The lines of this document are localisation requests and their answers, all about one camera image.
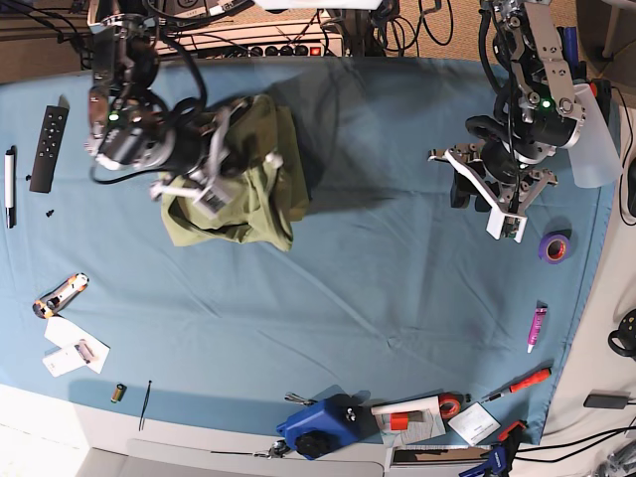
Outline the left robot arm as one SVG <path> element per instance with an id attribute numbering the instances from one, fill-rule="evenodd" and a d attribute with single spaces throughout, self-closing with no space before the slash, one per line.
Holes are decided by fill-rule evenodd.
<path id="1" fill-rule="evenodd" d="M 465 122 L 473 143 L 433 149 L 453 169 L 450 203 L 488 213 L 494 239 L 521 241 L 526 210 L 556 174 L 542 162 L 572 147 L 585 121 L 547 1 L 484 1 L 478 48 L 496 93 L 492 115 Z"/>

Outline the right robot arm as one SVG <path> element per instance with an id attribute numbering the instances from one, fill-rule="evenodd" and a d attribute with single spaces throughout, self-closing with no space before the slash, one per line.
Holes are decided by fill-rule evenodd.
<path id="1" fill-rule="evenodd" d="M 268 94 L 208 103 L 203 76 L 182 45 L 198 95 L 174 106 L 151 89 L 166 34 L 139 13 L 101 20 L 93 37 L 88 140 L 96 165 L 123 181 L 150 173 L 165 225 L 253 239 L 289 230 L 308 205 L 290 110 Z"/>

